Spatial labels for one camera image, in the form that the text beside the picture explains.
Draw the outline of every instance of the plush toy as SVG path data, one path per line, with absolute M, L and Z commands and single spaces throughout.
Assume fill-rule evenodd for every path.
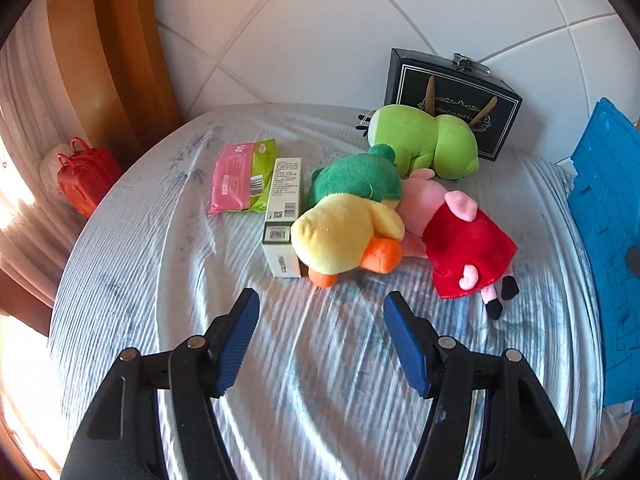
M 394 151 L 384 144 L 312 175 L 310 208 L 291 226 L 291 243 L 318 286 L 363 267 L 386 274 L 402 259 L 404 224 L 394 208 L 402 183 Z
M 484 118 L 497 103 L 494 97 L 473 120 L 466 124 L 452 115 L 434 117 L 433 76 L 429 79 L 425 97 L 425 111 L 405 105 L 379 108 L 368 119 L 369 145 L 388 144 L 396 152 L 396 168 L 402 177 L 420 168 L 433 167 L 438 176 L 463 178 L 480 168 L 478 144 L 470 125 Z
M 520 291 L 513 277 L 513 241 L 461 191 L 449 191 L 432 180 L 432 170 L 414 171 L 402 184 L 398 214 L 406 235 L 404 256 L 433 263 L 433 285 L 441 298 L 460 298 L 480 291 L 487 314 L 498 319 L 502 304 L 494 283 L 502 278 L 503 300 Z

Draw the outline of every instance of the barcode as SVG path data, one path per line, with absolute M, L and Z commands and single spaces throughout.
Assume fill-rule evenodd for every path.
M 249 196 L 260 196 L 262 194 L 262 176 L 252 176 L 249 181 Z
M 295 202 L 285 202 L 284 205 L 284 218 L 295 218 L 296 217 L 296 203 Z
M 286 239 L 287 239 L 286 227 L 269 228 L 269 240 L 286 240 Z

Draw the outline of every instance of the box handle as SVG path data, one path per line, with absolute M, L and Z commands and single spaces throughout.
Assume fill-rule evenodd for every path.
M 455 52 L 453 55 L 453 63 L 458 70 L 469 70 L 470 72 L 478 72 L 484 75 L 491 75 L 489 67 L 484 66 L 482 63 L 474 61 L 470 57 L 463 56 L 459 52 Z

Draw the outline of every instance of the screw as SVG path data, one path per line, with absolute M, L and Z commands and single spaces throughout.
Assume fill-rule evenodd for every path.
M 207 340 L 204 339 L 201 335 L 195 335 L 189 338 L 189 340 L 187 341 L 187 346 L 189 348 L 202 348 L 204 346 L 204 343 L 206 343 Z
M 447 350 L 451 350 L 456 345 L 456 340 L 448 335 L 444 335 L 438 339 L 438 344 Z
M 122 361 L 133 361 L 137 355 L 138 350 L 133 347 L 129 347 L 120 352 L 120 359 Z
M 518 361 L 520 361 L 520 359 L 522 359 L 522 354 L 515 348 L 509 348 L 506 351 L 505 355 L 507 356 L 507 359 L 512 363 L 517 363 Z

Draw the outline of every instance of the green plush hat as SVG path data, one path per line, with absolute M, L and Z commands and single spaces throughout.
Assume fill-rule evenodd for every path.
M 369 153 L 351 155 L 332 165 L 316 170 L 306 202 L 314 207 L 325 196 L 347 193 L 376 202 L 400 200 L 402 183 L 394 167 L 396 154 L 386 144 L 376 144 Z

